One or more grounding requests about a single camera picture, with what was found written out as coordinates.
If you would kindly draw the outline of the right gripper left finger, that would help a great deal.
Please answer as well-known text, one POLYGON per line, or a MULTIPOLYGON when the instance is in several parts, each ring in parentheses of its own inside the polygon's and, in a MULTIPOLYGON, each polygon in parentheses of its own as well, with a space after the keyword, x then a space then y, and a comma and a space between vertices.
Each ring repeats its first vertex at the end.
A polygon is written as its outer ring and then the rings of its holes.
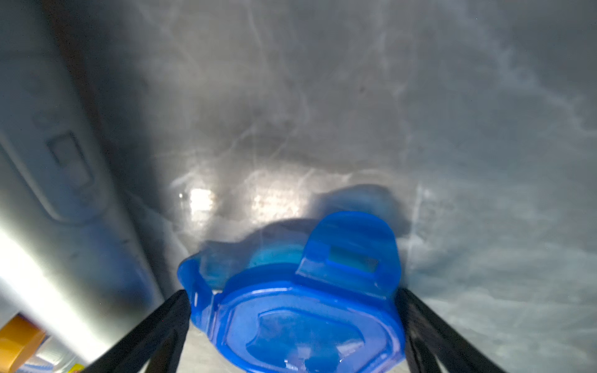
POLYGON ((85 372, 175 372, 189 330, 191 304, 179 290, 85 372))

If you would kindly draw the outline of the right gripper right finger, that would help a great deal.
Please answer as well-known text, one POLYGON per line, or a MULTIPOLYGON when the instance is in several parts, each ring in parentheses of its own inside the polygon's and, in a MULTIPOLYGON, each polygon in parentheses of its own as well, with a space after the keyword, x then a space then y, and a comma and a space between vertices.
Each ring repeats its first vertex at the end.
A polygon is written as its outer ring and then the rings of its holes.
POLYGON ((397 290, 396 308, 404 326, 410 371, 440 372, 444 367, 448 372, 505 372, 410 290, 397 290))

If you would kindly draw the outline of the blue lid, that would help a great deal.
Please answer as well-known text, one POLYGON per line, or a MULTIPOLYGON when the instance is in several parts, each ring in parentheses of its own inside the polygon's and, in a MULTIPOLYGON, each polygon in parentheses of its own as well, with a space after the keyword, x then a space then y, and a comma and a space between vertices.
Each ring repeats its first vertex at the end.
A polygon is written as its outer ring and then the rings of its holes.
POLYGON ((391 370, 406 356, 394 304, 401 275, 393 230, 352 211, 324 218, 298 263, 244 270, 219 293, 198 256, 177 271, 191 322, 247 372, 391 370))

